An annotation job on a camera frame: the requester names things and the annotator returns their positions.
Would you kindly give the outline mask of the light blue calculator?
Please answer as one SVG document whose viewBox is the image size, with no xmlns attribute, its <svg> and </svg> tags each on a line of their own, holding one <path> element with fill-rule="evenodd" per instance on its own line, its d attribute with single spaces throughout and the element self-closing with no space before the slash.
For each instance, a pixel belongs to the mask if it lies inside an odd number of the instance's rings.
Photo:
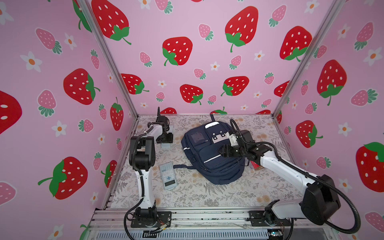
<svg viewBox="0 0 384 240">
<path fill-rule="evenodd" d="M 159 166 L 161 172 L 161 178 L 163 181 L 163 187 L 166 191 L 174 189 L 177 185 L 177 178 L 174 172 L 174 165 L 172 162 L 168 162 Z"/>
</svg>

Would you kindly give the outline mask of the navy blue student backpack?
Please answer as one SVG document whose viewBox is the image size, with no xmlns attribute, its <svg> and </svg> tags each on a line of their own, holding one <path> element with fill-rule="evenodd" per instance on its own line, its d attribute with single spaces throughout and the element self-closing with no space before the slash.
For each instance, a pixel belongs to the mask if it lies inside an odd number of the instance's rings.
<svg viewBox="0 0 384 240">
<path fill-rule="evenodd" d="M 244 157 L 223 157 L 219 150 L 230 146 L 229 124 L 216 121 L 211 115 L 207 124 L 193 128 L 181 140 L 183 151 L 192 164 L 174 165 L 174 169 L 196 170 L 215 185 L 227 185 L 239 179 L 245 169 Z"/>
</svg>

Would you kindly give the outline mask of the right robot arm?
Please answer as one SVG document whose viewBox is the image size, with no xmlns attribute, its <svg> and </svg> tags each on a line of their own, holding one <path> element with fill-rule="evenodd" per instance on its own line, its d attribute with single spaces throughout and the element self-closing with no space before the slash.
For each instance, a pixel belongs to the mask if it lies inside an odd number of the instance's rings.
<svg viewBox="0 0 384 240">
<path fill-rule="evenodd" d="M 224 158 L 245 157 L 279 175 L 293 185 L 302 199 L 275 200 L 265 207 L 264 220 L 275 226 L 283 219 L 307 219 L 316 225 L 323 225 L 341 207 L 338 194 L 331 188 L 333 180 L 305 172 L 278 155 L 276 147 L 268 142 L 256 143 L 249 131 L 229 131 L 226 137 L 230 143 L 219 149 Z"/>
</svg>

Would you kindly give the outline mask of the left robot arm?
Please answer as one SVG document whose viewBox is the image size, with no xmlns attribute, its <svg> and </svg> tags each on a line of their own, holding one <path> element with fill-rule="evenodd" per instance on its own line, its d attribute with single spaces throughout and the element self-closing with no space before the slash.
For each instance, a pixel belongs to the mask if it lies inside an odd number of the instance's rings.
<svg viewBox="0 0 384 240">
<path fill-rule="evenodd" d="M 135 205 L 134 220 L 147 225 L 157 222 L 157 207 L 153 194 L 151 168 L 156 162 L 155 144 L 171 143 L 170 122 L 165 116 L 157 116 L 138 136 L 131 137 L 129 164 L 138 180 L 139 203 Z"/>
</svg>

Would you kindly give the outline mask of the red box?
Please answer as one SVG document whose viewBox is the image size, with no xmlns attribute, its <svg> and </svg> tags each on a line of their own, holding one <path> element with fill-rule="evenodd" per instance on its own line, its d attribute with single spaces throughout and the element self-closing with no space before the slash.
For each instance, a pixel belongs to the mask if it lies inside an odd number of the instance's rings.
<svg viewBox="0 0 384 240">
<path fill-rule="evenodd" d="M 253 169 L 254 169 L 255 171 L 262 170 L 262 169 L 264 168 L 263 166 L 260 166 L 260 165 L 256 164 L 256 163 L 253 162 L 253 161 L 250 161 L 250 164 L 252 165 L 252 167 L 253 167 Z"/>
</svg>

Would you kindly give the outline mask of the floral table cloth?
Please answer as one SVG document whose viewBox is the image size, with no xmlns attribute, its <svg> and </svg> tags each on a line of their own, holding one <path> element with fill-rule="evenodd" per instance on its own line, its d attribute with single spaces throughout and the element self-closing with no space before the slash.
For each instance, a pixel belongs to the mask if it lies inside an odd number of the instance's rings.
<svg viewBox="0 0 384 240">
<path fill-rule="evenodd" d="M 184 154 L 181 140 L 184 134 L 195 127 L 211 121 L 208 115 L 167 116 L 174 126 L 174 141 L 170 149 L 156 145 L 156 163 L 152 167 L 153 192 L 158 207 L 259 207 L 273 200 L 298 199 L 301 193 L 282 177 L 268 169 L 255 170 L 245 167 L 242 176 L 227 185 L 214 185 L 196 170 L 176 169 L 178 185 L 165 190 L 159 166 L 172 162 L 174 165 L 191 166 Z M 233 118 L 241 130 L 248 130 L 256 142 L 273 143 L 279 155 L 289 161 L 289 156 L 279 136 L 273 119 L 269 115 L 215 116 L 225 123 Z M 130 208 L 139 201 L 138 182 L 133 168 L 126 162 L 116 187 L 112 208 Z"/>
</svg>

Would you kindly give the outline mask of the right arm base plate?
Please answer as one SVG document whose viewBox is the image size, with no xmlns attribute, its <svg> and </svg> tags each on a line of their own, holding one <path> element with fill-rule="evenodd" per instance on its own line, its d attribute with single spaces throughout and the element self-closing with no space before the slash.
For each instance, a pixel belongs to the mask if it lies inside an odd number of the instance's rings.
<svg viewBox="0 0 384 240">
<path fill-rule="evenodd" d="M 278 219 L 272 212 L 249 211 L 249 217 L 246 221 L 253 227 L 289 227 L 289 219 Z"/>
</svg>

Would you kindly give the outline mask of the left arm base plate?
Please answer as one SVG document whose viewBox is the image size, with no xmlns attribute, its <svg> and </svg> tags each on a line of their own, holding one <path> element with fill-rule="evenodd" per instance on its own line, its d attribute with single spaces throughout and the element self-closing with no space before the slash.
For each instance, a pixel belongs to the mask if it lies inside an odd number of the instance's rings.
<svg viewBox="0 0 384 240">
<path fill-rule="evenodd" d="M 145 210 L 134 213 L 131 221 L 131 228 L 159 228 L 162 225 L 169 225 L 172 221 L 172 212 L 151 212 Z"/>
</svg>

